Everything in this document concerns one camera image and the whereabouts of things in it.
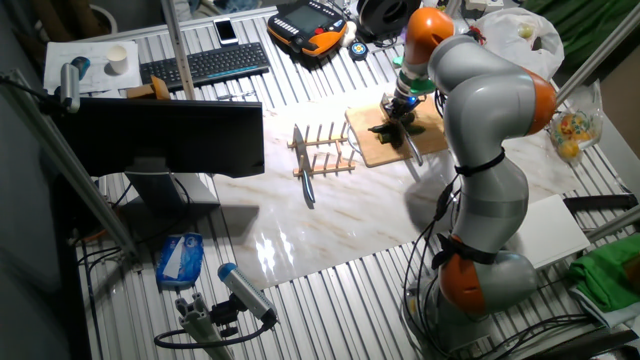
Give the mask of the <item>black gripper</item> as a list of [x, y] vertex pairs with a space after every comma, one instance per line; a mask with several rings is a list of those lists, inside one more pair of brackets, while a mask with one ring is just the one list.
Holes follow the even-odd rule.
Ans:
[[410, 125], [412, 123], [412, 114], [410, 112], [420, 103], [421, 100], [416, 96], [408, 96], [400, 92], [395, 92], [387, 104], [387, 122], [397, 126], [398, 119], [396, 117], [401, 117], [399, 121], [403, 126]]

